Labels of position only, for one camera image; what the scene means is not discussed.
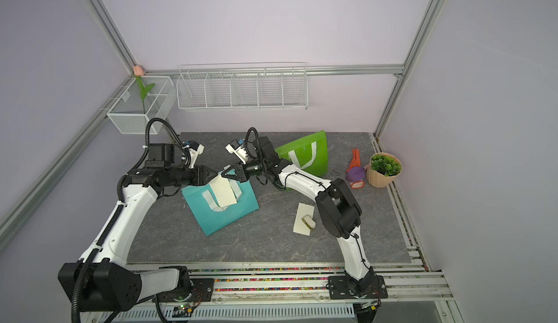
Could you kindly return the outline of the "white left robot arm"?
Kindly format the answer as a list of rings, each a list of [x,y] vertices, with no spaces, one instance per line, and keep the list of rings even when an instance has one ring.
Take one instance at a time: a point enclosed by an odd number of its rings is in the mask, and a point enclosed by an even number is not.
[[[217,177],[206,166],[130,170],[118,183],[118,200],[93,243],[73,263],[62,265],[58,280],[71,301],[71,321],[84,312],[129,311],[140,301],[176,292],[194,292],[187,267],[167,266],[137,273],[126,268],[132,242],[147,212],[170,186],[204,186]]]

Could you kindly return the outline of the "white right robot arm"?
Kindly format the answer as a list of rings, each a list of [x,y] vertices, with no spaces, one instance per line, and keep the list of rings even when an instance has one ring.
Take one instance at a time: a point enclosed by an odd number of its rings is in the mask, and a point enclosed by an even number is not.
[[[344,259],[344,274],[330,276],[325,286],[333,300],[368,299],[378,304],[388,298],[384,278],[368,261],[360,232],[362,210],[352,190],[342,179],[322,179],[304,171],[295,159],[281,158],[266,136],[254,134],[253,141],[231,141],[226,150],[238,157],[239,163],[224,168],[221,176],[239,183],[251,177],[265,177],[275,188],[293,189],[313,200],[321,223],[336,237]],[[248,145],[252,144],[254,153]]]

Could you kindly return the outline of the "beige mini stapler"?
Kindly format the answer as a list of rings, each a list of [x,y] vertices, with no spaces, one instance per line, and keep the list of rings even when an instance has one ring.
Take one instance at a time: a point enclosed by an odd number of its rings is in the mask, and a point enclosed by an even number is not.
[[[302,223],[310,230],[314,230],[316,227],[315,221],[313,221],[313,219],[309,215],[305,215],[302,218]]]

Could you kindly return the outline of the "green paper bag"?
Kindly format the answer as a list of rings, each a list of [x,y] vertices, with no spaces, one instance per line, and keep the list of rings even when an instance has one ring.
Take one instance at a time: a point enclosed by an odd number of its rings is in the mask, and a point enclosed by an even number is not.
[[[276,149],[279,157],[314,176],[328,172],[328,142],[325,131],[320,131],[284,144]]]

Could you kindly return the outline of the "cream lined receipt paper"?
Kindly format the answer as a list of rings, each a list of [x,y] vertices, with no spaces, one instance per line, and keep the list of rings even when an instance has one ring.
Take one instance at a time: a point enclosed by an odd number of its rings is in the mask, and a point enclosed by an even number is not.
[[[209,182],[209,186],[217,200],[217,206],[226,208],[237,203],[235,193],[228,179],[217,176]]]

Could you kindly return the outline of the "teal paper bag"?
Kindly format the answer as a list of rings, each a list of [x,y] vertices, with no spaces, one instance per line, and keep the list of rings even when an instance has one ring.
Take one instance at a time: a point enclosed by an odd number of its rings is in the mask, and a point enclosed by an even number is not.
[[[222,176],[204,186],[187,186],[182,195],[206,236],[259,209],[250,182]]]

